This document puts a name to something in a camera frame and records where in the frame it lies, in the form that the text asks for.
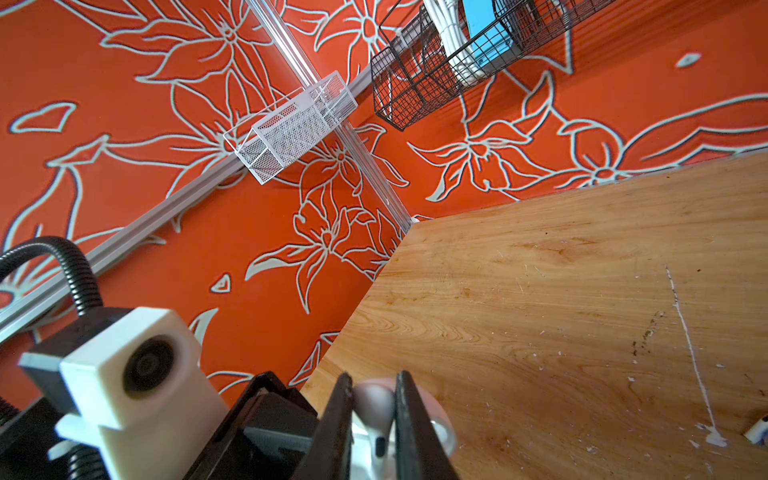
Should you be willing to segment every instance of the white cable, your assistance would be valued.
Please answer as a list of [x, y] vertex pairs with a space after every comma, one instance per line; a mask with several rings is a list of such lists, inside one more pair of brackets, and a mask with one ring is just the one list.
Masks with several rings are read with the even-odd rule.
[[483, 78], [485, 73], [475, 61], [475, 57], [472, 56], [472, 47], [467, 45], [466, 48], [462, 48], [466, 45], [467, 38], [458, 22], [458, 0], [423, 1], [429, 17], [440, 34], [445, 56], [450, 57], [454, 52], [460, 50], [455, 57], [449, 60], [456, 77], [464, 85], [471, 85]]

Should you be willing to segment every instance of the black hose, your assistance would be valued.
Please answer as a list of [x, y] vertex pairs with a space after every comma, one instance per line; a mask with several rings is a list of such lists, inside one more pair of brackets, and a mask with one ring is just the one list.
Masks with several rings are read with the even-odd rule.
[[18, 409], [0, 397], [0, 427], [18, 415]]
[[61, 237], [38, 237], [11, 248], [0, 256], [0, 282], [21, 265], [40, 255], [51, 254], [61, 264], [78, 315], [104, 306], [91, 264], [80, 248]]
[[98, 449], [78, 445], [69, 452], [69, 480], [109, 480]]

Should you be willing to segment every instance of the basket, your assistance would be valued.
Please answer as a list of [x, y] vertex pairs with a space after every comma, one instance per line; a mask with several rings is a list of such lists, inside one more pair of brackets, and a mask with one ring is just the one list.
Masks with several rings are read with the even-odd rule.
[[[389, 45], [371, 60], [374, 111], [403, 131], [613, 1], [493, 0], [496, 19], [450, 55], [422, 5], [394, 38], [380, 29]], [[459, 20], [469, 38], [461, 8]]]
[[[250, 173], [265, 184], [310, 151], [356, 108], [352, 92], [334, 71], [249, 115], [224, 137]], [[240, 133], [243, 125], [254, 121], [245, 134]]]

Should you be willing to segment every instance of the wooden tabletop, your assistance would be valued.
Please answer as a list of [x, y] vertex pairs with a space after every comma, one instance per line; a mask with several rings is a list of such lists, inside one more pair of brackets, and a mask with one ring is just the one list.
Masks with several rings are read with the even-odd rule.
[[302, 393], [409, 370], [463, 478], [768, 478], [767, 190], [762, 154], [418, 223]]

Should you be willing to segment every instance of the vertical metal post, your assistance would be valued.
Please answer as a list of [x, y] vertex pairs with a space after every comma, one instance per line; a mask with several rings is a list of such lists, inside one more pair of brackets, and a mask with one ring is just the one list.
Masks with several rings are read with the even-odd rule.
[[[304, 53], [304, 50], [296, 42], [293, 34], [289, 31], [288, 26], [283, 22], [283, 19], [277, 13], [270, 0], [247, 1], [251, 11], [259, 19], [266, 33], [272, 38], [275, 46], [286, 59], [301, 85], [309, 87], [318, 82], [320, 75]], [[407, 232], [411, 225], [413, 225], [413, 222], [406, 206], [402, 204], [400, 198], [395, 194], [392, 185], [384, 177], [384, 173], [382, 173], [350, 122], [345, 120], [338, 126], [335, 132], [344, 144], [344, 147], [357, 162], [364, 178], [386, 205], [395, 222], [404, 232]]]

